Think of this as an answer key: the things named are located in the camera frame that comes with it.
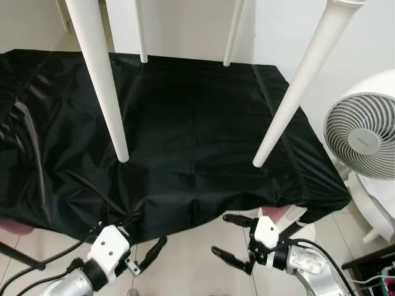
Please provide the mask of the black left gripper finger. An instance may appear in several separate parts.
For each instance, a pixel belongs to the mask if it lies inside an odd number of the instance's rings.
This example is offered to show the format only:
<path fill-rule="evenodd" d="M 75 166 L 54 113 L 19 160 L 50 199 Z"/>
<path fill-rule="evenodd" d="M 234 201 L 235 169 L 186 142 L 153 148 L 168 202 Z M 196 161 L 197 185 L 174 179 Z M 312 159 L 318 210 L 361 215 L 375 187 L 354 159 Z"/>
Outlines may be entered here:
<path fill-rule="evenodd" d="M 115 222 L 117 228 L 123 229 L 138 229 L 143 224 L 144 213 L 143 212 L 133 212 L 124 219 Z"/>
<path fill-rule="evenodd" d="M 142 260 L 142 262 L 139 263 L 139 268 L 141 273 L 146 271 L 146 269 L 154 262 L 154 260 L 160 255 L 161 250 L 164 248 L 164 246 L 167 244 L 168 238 L 167 236 L 160 237 L 160 239 L 157 240 L 156 244 L 152 246 L 152 248 L 149 249 L 147 252 L 146 256 Z"/>

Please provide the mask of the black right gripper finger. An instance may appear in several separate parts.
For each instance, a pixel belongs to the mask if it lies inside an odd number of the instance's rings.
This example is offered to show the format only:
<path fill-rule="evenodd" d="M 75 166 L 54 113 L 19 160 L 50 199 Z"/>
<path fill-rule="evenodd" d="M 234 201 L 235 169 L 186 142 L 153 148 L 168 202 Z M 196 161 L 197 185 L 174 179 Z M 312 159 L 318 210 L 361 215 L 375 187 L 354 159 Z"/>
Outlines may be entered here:
<path fill-rule="evenodd" d="M 225 214 L 223 215 L 225 222 L 240 226 L 241 228 L 251 228 L 257 225 L 257 218 L 247 217 L 246 215 Z"/>
<path fill-rule="evenodd" d="M 211 247 L 211 252 L 221 259 L 223 262 L 225 262 L 226 265 L 238 269 L 242 271 L 245 274 L 252 274 L 253 273 L 253 261 L 249 260 L 241 260 L 237 258 L 235 255 L 232 253 L 229 253 L 225 249 L 221 249 L 217 246 L 212 246 Z"/>

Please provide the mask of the pink rounded object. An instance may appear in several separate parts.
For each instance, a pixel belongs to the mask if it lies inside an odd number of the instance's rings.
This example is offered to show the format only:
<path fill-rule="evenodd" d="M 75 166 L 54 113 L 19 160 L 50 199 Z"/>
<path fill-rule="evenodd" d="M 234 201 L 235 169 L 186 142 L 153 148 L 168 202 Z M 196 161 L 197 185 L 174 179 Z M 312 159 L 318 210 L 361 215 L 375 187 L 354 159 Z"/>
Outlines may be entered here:
<path fill-rule="evenodd" d="M 5 219 L 0 219 L 0 229 L 16 235 L 28 235 L 31 234 L 32 231 L 34 231 L 34 228 L 32 226 L 27 226 L 14 220 Z"/>
<path fill-rule="evenodd" d="M 275 224 L 278 224 L 289 208 L 289 205 L 284 207 L 260 207 L 259 214 L 268 216 Z"/>

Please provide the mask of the white round basin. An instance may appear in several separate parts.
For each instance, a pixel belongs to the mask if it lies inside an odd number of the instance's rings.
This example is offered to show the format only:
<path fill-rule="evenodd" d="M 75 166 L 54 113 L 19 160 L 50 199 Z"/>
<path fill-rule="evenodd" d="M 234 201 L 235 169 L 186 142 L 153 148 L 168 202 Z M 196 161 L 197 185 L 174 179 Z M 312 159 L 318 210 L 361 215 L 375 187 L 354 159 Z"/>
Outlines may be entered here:
<path fill-rule="evenodd" d="M 280 228 L 280 235 L 290 237 L 290 239 L 308 239 L 313 241 L 315 239 L 314 225 L 302 222 L 302 217 L 306 212 L 306 208 L 289 207 L 276 223 Z"/>

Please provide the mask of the black table cloth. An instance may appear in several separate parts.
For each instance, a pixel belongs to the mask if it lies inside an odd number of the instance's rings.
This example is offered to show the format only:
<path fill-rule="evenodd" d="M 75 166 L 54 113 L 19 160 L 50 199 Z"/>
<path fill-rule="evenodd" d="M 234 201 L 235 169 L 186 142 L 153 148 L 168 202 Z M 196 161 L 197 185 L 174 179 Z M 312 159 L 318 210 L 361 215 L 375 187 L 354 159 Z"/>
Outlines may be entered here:
<path fill-rule="evenodd" d="M 143 212 L 139 243 L 231 210 L 352 199 L 298 110 L 262 167 L 260 142 L 288 89 L 273 65 L 110 54 L 130 160 L 119 162 L 79 52 L 0 54 L 0 217 L 82 239 Z"/>

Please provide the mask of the black floor rack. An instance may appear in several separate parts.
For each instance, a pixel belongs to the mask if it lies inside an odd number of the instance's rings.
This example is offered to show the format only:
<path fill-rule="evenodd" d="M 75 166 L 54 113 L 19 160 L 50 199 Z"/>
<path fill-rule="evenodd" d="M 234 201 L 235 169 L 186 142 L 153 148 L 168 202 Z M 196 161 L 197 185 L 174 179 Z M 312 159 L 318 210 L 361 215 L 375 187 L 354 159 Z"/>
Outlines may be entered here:
<path fill-rule="evenodd" d="M 383 249 L 369 253 L 361 258 L 351 260 L 341 267 L 347 271 L 347 281 L 361 294 L 367 296 L 386 296 L 383 281 L 395 276 L 393 262 L 395 259 L 395 246 L 386 246 Z"/>

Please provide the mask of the black metal table leg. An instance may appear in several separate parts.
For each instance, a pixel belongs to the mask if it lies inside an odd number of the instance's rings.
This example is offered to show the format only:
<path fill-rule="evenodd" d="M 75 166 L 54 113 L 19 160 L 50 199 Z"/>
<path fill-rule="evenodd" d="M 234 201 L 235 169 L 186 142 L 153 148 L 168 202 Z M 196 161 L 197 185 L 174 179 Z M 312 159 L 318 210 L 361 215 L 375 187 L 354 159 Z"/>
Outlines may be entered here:
<path fill-rule="evenodd" d="M 42 262 L 40 262 L 39 260 L 31 258 L 28 255 L 23 254 L 22 252 L 19 252 L 18 250 L 2 242 L 0 242 L 0 254 L 6 255 L 13 260 L 17 260 L 24 265 L 28 265 L 28 267 L 34 267 L 34 269 L 37 270 L 46 269 L 46 265 L 42 264 Z"/>

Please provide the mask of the white round floor fan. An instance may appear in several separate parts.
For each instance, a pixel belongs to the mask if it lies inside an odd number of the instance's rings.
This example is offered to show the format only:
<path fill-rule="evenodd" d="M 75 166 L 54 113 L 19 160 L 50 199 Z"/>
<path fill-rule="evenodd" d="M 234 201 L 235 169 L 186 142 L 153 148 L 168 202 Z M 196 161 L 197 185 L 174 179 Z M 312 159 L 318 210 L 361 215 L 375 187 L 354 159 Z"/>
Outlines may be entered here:
<path fill-rule="evenodd" d="M 395 236 L 395 69 L 354 84 L 328 110 L 325 143 L 352 201 L 372 227 L 363 242 Z"/>

